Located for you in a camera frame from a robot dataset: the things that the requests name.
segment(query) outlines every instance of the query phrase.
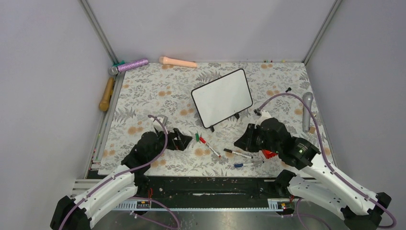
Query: blue marker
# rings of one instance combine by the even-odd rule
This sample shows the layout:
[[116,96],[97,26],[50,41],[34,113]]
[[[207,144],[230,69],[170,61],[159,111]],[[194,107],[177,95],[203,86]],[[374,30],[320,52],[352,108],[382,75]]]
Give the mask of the blue marker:
[[257,164],[263,164],[263,163],[264,163],[264,161],[256,161],[256,162],[243,163],[243,164],[234,164],[234,168],[240,168],[242,166],[257,165]]

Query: white dry erase board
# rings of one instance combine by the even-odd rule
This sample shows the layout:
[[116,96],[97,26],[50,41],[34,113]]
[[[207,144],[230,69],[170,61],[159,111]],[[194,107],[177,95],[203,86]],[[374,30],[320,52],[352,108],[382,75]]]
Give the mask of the white dry erase board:
[[251,92],[243,69],[192,90],[192,99],[205,128],[252,106]]

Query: floral mat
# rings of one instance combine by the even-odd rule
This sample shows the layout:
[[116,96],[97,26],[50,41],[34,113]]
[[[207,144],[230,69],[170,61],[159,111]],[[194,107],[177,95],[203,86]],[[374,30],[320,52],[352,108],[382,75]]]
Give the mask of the floral mat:
[[[312,91],[304,64],[199,63],[198,66],[192,69],[150,63],[125,73],[99,174],[110,174],[141,135],[153,131],[148,114],[166,115],[169,130],[178,128],[183,134],[192,136],[193,140],[185,151],[166,150],[151,164],[146,175],[275,177],[283,169],[297,172],[278,157],[265,159],[261,152],[250,154],[254,156],[254,160],[265,159],[264,164],[234,168],[235,163],[249,162],[249,159],[226,153],[223,149],[238,150],[233,143],[243,135],[248,123],[256,122],[258,116],[254,114],[254,109],[269,97],[285,92],[288,87],[291,87],[291,93],[299,96]],[[212,133],[209,129],[203,128],[191,91],[239,68],[243,68],[246,73],[254,104],[241,112],[238,120],[233,116],[215,125],[215,132]],[[283,122],[293,136],[305,138],[319,148],[315,127],[311,127],[308,133],[302,131],[302,108],[298,100],[282,96],[271,101],[264,109]],[[312,111],[322,132],[327,156],[333,162],[314,101]],[[202,135],[222,157],[216,157],[205,145],[197,143],[194,138],[196,132]]]

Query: wooden handle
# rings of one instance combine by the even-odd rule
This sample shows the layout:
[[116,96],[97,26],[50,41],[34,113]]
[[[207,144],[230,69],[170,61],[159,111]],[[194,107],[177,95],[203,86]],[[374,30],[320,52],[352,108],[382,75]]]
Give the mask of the wooden handle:
[[104,90],[103,97],[99,104],[99,109],[102,111],[107,111],[110,104],[110,96],[113,94],[114,78],[109,78],[107,81],[106,89]]

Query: silver microphone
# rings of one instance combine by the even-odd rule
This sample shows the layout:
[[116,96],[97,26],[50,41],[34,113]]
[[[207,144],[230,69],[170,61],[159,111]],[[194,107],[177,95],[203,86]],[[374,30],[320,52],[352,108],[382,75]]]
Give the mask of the silver microphone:
[[[306,92],[303,94],[303,101],[304,103],[312,109],[312,102],[313,102],[313,94],[311,92]],[[308,110],[303,106],[303,124],[302,124],[303,132],[307,133],[310,130],[310,113]]]

